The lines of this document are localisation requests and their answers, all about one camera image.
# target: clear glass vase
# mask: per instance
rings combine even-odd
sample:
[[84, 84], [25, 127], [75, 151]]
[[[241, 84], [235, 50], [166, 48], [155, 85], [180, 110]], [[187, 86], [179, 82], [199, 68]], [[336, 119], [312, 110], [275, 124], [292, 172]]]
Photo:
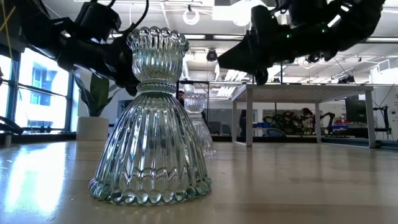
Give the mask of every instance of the clear glass vase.
[[198, 134], [203, 154], [205, 156], [213, 156], [216, 153], [213, 147], [213, 140], [201, 115], [201, 112], [205, 109], [206, 99], [206, 93], [186, 93], [184, 94], [184, 107]]
[[122, 112], [106, 142], [90, 193], [113, 203], [181, 202], [211, 190], [201, 143], [173, 96], [188, 50], [183, 35], [166, 28], [132, 31], [139, 95]]

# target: beaded glass base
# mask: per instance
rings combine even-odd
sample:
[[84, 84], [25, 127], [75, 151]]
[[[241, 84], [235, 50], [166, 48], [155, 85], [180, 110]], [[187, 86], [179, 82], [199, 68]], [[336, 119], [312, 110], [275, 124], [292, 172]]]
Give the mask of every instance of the beaded glass base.
[[201, 116], [201, 112], [205, 108], [206, 99], [207, 94], [205, 93], [186, 93], [184, 95], [184, 106], [198, 134], [203, 154], [205, 156], [213, 156], [216, 153], [213, 147], [213, 140], [208, 126]]
[[144, 27], [128, 37], [141, 93], [106, 142], [90, 193], [113, 203], [181, 202], [211, 190], [201, 143], [173, 96], [188, 49], [183, 35]]

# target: ribbed glass vase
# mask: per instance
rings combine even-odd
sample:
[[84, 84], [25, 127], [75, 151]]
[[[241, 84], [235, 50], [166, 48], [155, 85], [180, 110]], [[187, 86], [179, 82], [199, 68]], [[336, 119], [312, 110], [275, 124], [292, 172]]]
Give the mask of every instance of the ribbed glass vase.
[[181, 202], [208, 193], [201, 143], [173, 96], [188, 50], [183, 35], [143, 27], [128, 36], [139, 96], [123, 111], [106, 142], [90, 193], [113, 203]]
[[205, 109], [206, 99], [206, 93], [186, 93], [184, 94], [184, 107], [198, 134], [203, 154], [205, 156], [213, 156], [216, 153], [213, 147], [213, 140], [201, 115], [201, 112]]

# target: table leg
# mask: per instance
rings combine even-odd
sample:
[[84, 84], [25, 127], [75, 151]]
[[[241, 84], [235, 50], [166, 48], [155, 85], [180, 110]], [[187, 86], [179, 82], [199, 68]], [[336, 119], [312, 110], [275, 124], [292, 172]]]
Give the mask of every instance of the table leg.
[[236, 142], [236, 101], [232, 102], [232, 142]]
[[319, 103], [315, 103], [315, 132], [317, 133], [317, 143], [321, 143], [321, 111]]
[[373, 103], [372, 103], [372, 92], [365, 92], [366, 100], [366, 118], [368, 120], [368, 135], [369, 135], [369, 147], [376, 147], [376, 134], [374, 132], [374, 116], [373, 116]]
[[246, 91], [246, 147], [253, 146], [253, 89]]

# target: ceiling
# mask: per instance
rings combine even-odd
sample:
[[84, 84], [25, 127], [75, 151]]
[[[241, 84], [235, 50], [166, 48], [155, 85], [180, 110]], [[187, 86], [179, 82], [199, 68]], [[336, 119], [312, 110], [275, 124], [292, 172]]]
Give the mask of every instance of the ceiling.
[[[215, 14], [216, 9], [218, 9], [214, 7], [215, 0], [203, 0], [200, 6], [198, 1], [187, 1], [192, 4], [192, 9], [201, 11], [199, 12], [200, 19], [197, 24], [188, 25], [183, 20], [183, 13], [187, 9], [188, 3], [182, 1], [179, 1], [179, 5], [176, 5], [175, 0], [165, 3], [150, 1], [149, 12], [140, 26], [168, 27], [183, 34], [244, 34], [249, 28], [249, 26], [237, 26], [233, 21], [213, 20], [212, 14]], [[43, 0], [43, 2], [53, 17], [70, 17], [73, 20], [78, 15], [83, 4], [80, 0]], [[140, 0], [116, 0], [113, 9], [121, 17], [121, 30], [128, 27], [130, 22], [137, 21], [141, 17], [145, 6], [143, 2]], [[236, 15], [244, 11], [244, 9], [239, 10]], [[398, 21], [398, 1], [387, 0], [381, 20], [373, 36], [398, 37], [398, 22], [396, 21]], [[214, 80], [216, 76], [214, 71], [217, 63], [206, 61], [208, 49], [215, 49], [218, 54], [222, 54], [236, 44], [237, 42], [219, 40], [190, 41], [190, 51], [188, 53], [190, 55], [195, 54], [195, 56], [187, 60], [189, 79]], [[339, 52], [336, 58], [329, 62], [309, 65], [298, 58], [294, 66], [284, 68], [283, 79], [285, 82], [327, 82], [333, 75], [342, 73], [344, 72], [343, 69], [345, 69], [354, 71], [356, 81], [364, 83], [369, 79], [370, 67], [387, 58], [394, 58], [394, 56], [398, 56], [398, 44], [358, 44], [345, 52]], [[221, 69], [218, 80], [223, 80], [227, 72], [227, 70]]]

